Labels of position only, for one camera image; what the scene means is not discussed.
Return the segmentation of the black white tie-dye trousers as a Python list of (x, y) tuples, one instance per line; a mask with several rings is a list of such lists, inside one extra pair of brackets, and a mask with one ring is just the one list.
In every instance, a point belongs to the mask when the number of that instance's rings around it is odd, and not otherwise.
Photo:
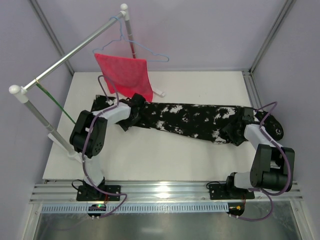
[(231, 144), (222, 132), (245, 106), (146, 102), (133, 127), (156, 129), (213, 144)]

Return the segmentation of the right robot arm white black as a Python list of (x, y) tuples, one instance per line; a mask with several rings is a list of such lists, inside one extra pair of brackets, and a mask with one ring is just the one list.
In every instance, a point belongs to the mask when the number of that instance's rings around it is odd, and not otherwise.
[(235, 146), (248, 141), (255, 149), (251, 169), (227, 177), (225, 190), (229, 196), (244, 197), (253, 189), (279, 196), (291, 190), (295, 151), (278, 143), (284, 130), (273, 115), (242, 107), (222, 131)]

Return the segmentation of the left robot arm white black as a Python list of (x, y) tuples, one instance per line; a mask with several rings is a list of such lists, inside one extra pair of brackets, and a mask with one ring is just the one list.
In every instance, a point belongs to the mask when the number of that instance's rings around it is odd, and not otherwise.
[(104, 147), (107, 127), (118, 124), (124, 131), (141, 119), (146, 99), (135, 93), (132, 98), (118, 99), (97, 95), (91, 111), (80, 112), (69, 142), (81, 154), (84, 178), (77, 188), (77, 201), (120, 200), (120, 186), (107, 186), (97, 155)]

